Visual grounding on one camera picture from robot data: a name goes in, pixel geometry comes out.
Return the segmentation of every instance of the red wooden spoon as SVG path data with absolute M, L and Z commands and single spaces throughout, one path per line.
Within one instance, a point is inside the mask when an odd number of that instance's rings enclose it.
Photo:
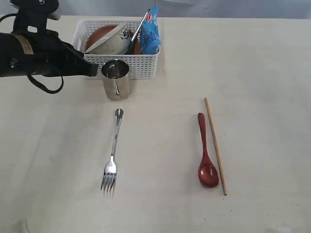
M 198 170 L 199 180 L 202 185 L 207 188 L 214 188 L 218 185 L 219 178 L 217 170 L 211 160 L 209 159 L 206 146 L 206 124 L 205 116 L 203 113 L 198 114 L 198 120 L 200 125 L 202 144 L 203 144 L 203 158 Z

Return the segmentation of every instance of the bowl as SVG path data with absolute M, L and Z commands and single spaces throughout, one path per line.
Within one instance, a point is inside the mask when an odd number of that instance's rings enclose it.
M 110 31 L 112 31 L 114 28 L 116 28 L 118 25 L 111 24 L 111 25 L 106 25 L 103 27 L 100 27 L 97 29 L 95 32 L 91 34 L 91 36 L 88 38 L 86 42 L 86 51 L 93 45 L 95 44 L 99 39 L 101 39 L 103 36 L 108 34 Z M 132 31 L 129 31 L 131 37 L 134 35 Z M 139 48 L 139 40 L 136 38 L 133 44 L 132 51 L 129 53 L 130 55 L 140 55 L 140 48 Z
M 99 55 L 123 55 L 128 51 L 131 44 L 131 36 L 126 22 L 119 24 L 110 32 L 102 36 L 87 50 L 87 54 Z

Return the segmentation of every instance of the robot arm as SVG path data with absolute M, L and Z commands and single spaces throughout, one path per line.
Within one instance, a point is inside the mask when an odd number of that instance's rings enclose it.
M 46 29 L 48 18 L 58 20 L 58 0 L 11 0 L 18 13 L 11 33 L 0 33 L 0 77 L 26 75 L 37 87 L 55 94 L 32 75 L 46 77 L 96 76 L 98 65 L 83 59 L 84 54 Z M 37 32 L 29 32 L 28 27 Z

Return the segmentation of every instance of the brown bowl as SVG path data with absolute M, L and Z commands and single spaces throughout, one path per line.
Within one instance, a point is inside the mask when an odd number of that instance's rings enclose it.
M 117 27 L 117 25 L 106 25 L 93 32 L 86 42 L 86 50 L 115 27 Z M 130 55 L 140 55 L 139 41 L 137 38 L 134 41 L 134 45 L 132 51 L 130 52 Z

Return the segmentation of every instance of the wall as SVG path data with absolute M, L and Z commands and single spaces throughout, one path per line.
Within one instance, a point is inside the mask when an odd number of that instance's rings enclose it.
M 63 15 L 142 16 L 154 0 L 59 0 Z M 163 17 L 311 18 L 311 0 L 159 0 Z M 0 14 L 14 12 L 1 0 Z

